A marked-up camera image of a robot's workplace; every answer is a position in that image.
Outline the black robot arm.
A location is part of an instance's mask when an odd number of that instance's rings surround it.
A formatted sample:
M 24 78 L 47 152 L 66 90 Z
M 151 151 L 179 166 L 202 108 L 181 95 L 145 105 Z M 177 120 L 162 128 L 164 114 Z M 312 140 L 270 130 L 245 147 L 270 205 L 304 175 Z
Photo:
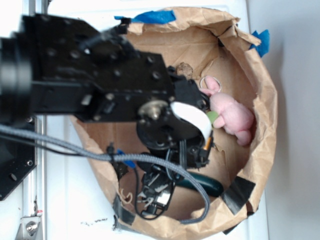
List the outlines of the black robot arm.
M 99 32 L 87 22 L 23 16 L 0 40 L 0 122 L 73 115 L 84 123 L 135 122 L 140 141 L 185 168 L 209 161 L 209 99 L 160 54 L 135 49 L 129 19 Z

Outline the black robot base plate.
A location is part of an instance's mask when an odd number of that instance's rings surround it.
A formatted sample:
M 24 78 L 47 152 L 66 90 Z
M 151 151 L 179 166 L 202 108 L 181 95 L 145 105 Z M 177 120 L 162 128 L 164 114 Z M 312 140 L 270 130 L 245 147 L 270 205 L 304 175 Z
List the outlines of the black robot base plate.
M 36 167 L 36 142 L 0 134 L 0 200 L 4 201 Z

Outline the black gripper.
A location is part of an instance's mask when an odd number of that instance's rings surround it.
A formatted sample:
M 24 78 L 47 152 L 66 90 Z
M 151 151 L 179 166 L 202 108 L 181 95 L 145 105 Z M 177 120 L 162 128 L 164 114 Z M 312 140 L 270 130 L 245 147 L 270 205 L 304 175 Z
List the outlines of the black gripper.
M 175 147 L 180 141 L 186 141 L 187 168 L 199 169 L 209 163 L 213 147 L 213 132 L 208 140 L 203 139 L 201 131 L 189 120 L 178 113 L 178 102 L 194 106 L 201 111 L 210 107 L 209 97 L 202 93 L 196 82 L 177 75 L 176 67 L 167 68 L 173 84 L 175 101 L 152 100 L 138 109 L 139 120 L 136 131 L 140 141 L 149 150 L 167 150 Z

